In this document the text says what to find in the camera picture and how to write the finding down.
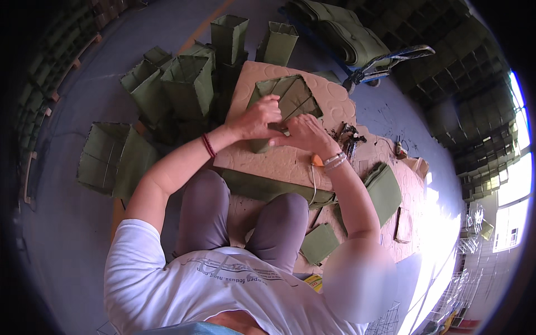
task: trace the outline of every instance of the hand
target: hand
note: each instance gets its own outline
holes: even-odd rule
[[[312,151],[327,160],[339,152],[340,146],[322,128],[318,120],[310,114],[300,114],[285,123],[290,136],[277,136],[270,139],[270,146],[288,145]]]
[[[284,136],[277,130],[268,129],[269,123],[279,123],[282,120],[279,109],[278,95],[265,95],[255,102],[229,127],[235,132],[237,140],[254,138],[271,138]]]

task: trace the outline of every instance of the red bracelet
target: red bracelet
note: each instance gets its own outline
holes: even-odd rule
[[[206,150],[209,152],[210,157],[216,157],[216,153],[214,152],[212,145],[210,145],[209,137],[206,135],[206,133],[203,134],[203,143],[205,144]]]

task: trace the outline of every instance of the silver bracelet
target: silver bracelet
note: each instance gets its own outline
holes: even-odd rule
[[[338,154],[336,154],[335,156],[333,156],[332,158],[328,158],[325,161],[323,161],[322,164],[324,166],[327,166],[329,163],[331,163],[331,162],[333,162],[333,161],[335,161],[335,160],[337,160],[337,159],[339,159],[339,158],[341,158],[343,156],[344,156],[344,158],[346,158],[346,154],[341,151]]]
[[[339,165],[341,165],[344,161],[346,160],[346,156],[342,157],[338,162],[336,162],[335,164],[332,164],[331,166],[329,167],[324,167],[324,172],[327,173],[333,169],[335,169],[336,167],[338,167]]]

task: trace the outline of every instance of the gray pants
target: gray pants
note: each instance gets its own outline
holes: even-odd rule
[[[230,191],[214,171],[202,170],[186,184],[175,255],[229,246]],[[295,193],[276,197],[261,210],[245,248],[263,261],[292,273],[309,221],[307,201]]]

